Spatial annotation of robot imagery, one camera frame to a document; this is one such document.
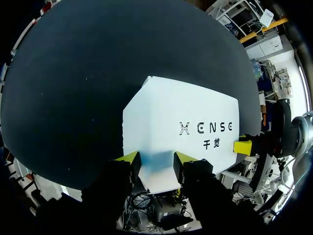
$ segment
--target white box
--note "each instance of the white box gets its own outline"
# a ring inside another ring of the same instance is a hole
[[[225,171],[236,162],[238,136],[235,98],[167,78],[147,79],[123,112],[124,155],[140,152],[139,177],[151,193],[180,187],[175,151],[207,159],[215,174]]]

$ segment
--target black table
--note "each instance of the black table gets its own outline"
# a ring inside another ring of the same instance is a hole
[[[31,29],[6,77],[3,140],[23,165],[82,189],[123,155],[122,113],[148,75],[235,97],[241,133],[260,105],[243,46],[181,0],[65,0]]]

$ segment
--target xense logo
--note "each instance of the xense logo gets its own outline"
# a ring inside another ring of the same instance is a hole
[[[181,130],[179,135],[181,136],[184,132],[186,132],[187,135],[189,135],[189,131],[188,131],[188,127],[189,127],[189,122],[187,122],[187,124],[184,126],[182,124],[182,122],[179,123]],[[199,134],[204,134],[204,122],[199,122],[197,125],[197,131]],[[232,131],[232,122],[229,122],[225,125],[225,122],[220,122],[218,123],[218,125],[216,125],[216,122],[210,122],[209,124],[207,124],[207,131],[210,131],[210,133],[215,133],[216,130],[217,132],[224,132],[225,130]],[[210,143],[211,140],[205,140],[203,141],[203,146],[205,147],[205,150],[208,150],[208,147],[211,145]],[[214,147],[213,148],[218,148],[220,147],[220,142],[222,142],[222,140],[219,137],[215,137],[214,138]]]
[[[184,126],[182,124],[182,122],[179,123],[181,130],[179,135],[181,136],[184,132],[186,132],[187,135],[189,135],[189,131],[188,131],[188,127],[189,127],[189,122],[187,122],[187,124]],[[232,131],[232,122],[229,122],[225,125],[225,122],[220,122],[218,125],[216,125],[216,122],[210,122],[208,125],[207,130],[210,131],[210,133],[215,133],[216,130],[220,131],[220,132],[224,132],[225,130],[229,130]],[[199,134],[204,134],[204,122],[199,122],[197,125],[197,131]]]

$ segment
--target yellow bracket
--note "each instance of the yellow bracket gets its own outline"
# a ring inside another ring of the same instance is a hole
[[[252,150],[252,141],[235,141],[234,152],[250,156]]]
[[[131,164],[133,163],[133,160],[135,159],[135,157],[139,154],[138,151],[132,152],[130,154],[127,154],[121,158],[117,158],[115,159],[115,161],[126,161],[126,162],[130,162]]]
[[[190,162],[190,161],[198,161],[198,159],[189,157],[188,155],[185,155],[185,154],[177,152],[177,151],[175,152],[175,154],[177,154],[177,156],[178,156],[178,158],[182,164],[184,164],[186,162]]]

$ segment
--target yellow rail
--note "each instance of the yellow rail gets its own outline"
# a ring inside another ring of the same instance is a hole
[[[274,28],[274,27],[279,26],[280,24],[283,24],[283,23],[286,23],[286,22],[288,22],[288,19],[287,19],[287,18],[282,18],[281,20],[272,22],[272,23],[270,23],[270,25],[269,25],[268,28],[262,28],[262,32],[268,31],[268,30],[270,30],[271,28]],[[246,42],[246,41],[248,41],[248,40],[250,40],[251,38],[254,38],[254,37],[256,37],[256,36],[257,36],[257,33],[256,33],[256,32],[252,32],[252,33],[246,35],[245,37],[243,37],[242,39],[240,39],[239,41],[240,41],[241,43],[244,43],[244,42]]]

